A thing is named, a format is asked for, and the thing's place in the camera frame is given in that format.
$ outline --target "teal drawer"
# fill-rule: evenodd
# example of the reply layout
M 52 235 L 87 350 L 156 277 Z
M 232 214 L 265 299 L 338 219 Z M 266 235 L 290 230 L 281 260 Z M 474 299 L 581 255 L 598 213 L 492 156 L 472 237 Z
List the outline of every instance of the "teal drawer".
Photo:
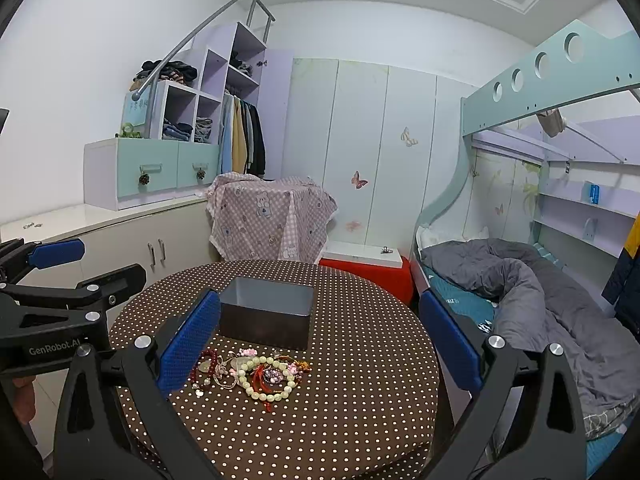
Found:
M 211 184 L 218 167 L 218 145 L 199 142 L 179 142 L 178 147 L 178 187 Z M 205 176 L 198 180 L 198 170 Z
M 178 140 L 118 139 L 118 197 L 177 187 Z M 142 171 L 149 183 L 139 183 Z

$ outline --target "brown tablecloth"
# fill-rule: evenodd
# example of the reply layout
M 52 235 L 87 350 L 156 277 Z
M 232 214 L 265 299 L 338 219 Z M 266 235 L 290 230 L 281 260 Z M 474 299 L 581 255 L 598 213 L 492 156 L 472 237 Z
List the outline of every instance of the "brown tablecloth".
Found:
M 213 336 L 209 348 L 222 356 L 249 346 L 258 355 L 287 353 L 308 361 L 312 372 L 289 399 L 274 403 L 271 413 L 239 387 L 212 384 L 197 398 L 185 384 L 171 394 L 178 415 L 223 475 L 330 480 L 395 463 L 384 468 L 385 476 L 394 471 L 398 478 L 403 471 L 404 478 L 413 477 L 433 436 L 436 355 L 417 317 L 367 280 L 337 269 L 270 260 L 184 270 L 150 286 L 123 309 L 111 329 L 112 346 L 122 348 L 143 333 L 155 333 L 204 287 L 222 291 L 236 276 L 315 288 L 308 349 L 292 352 L 222 336 Z M 120 398 L 132 431 L 150 446 L 125 388 Z

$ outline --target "metal box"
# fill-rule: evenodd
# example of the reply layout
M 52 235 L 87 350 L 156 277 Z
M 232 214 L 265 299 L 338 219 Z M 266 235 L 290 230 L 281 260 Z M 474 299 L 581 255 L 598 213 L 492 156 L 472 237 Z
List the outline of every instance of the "metal box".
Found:
M 306 350 L 313 287 L 238 276 L 220 293 L 220 301 L 224 337 Z

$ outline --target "purple wardrobe door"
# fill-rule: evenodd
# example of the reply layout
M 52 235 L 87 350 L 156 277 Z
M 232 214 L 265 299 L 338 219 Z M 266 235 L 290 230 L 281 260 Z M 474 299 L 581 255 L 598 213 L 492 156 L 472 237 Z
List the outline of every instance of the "purple wardrobe door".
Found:
M 280 178 L 282 172 L 293 51 L 268 48 L 264 59 L 267 63 L 262 67 L 257 108 L 266 153 L 264 177 L 275 180 Z

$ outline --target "jewelry pile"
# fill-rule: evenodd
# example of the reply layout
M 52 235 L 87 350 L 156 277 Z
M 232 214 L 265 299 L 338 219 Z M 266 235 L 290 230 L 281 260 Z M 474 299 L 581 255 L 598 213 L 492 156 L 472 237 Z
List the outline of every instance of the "jewelry pile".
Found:
M 189 375 L 197 397 L 202 397 L 203 386 L 209 387 L 212 382 L 225 390 L 239 385 L 252 399 L 260 400 L 267 412 L 271 412 L 272 402 L 287 399 L 303 381 L 304 373 L 311 371 L 306 361 L 296 361 L 287 355 L 258 357 L 257 350 L 253 348 L 240 349 L 238 354 L 230 351 L 226 360 L 218 355 L 217 350 L 207 349 L 200 358 L 207 357 L 209 359 L 196 364 Z M 196 370 L 205 375 L 202 386 L 196 380 Z M 233 382 L 223 382 L 225 377 L 232 377 Z

